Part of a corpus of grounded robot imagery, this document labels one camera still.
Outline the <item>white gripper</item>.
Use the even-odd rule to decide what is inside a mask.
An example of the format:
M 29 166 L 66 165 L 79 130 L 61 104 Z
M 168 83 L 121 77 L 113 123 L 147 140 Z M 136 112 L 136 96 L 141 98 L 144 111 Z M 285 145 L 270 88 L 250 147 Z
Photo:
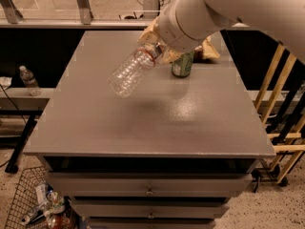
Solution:
M 191 52 L 202 43 L 202 39 L 190 38 L 182 29 L 175 18 L 160 16 L 156 17 L 151 24 L 143 30 L 137 43 L 157 43 L 160 38 L 170 47 L 160 57 L 163 65 L 173 63 L 183 52 Z

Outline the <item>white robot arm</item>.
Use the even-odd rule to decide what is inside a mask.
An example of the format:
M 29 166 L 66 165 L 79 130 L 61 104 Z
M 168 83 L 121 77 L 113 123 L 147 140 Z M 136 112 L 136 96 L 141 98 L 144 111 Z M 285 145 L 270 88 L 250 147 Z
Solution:
M 175 0 L 138 42 L 190 52 L 208 36 L 242 23 L 280 42 L 305 63 L 305 0 Z

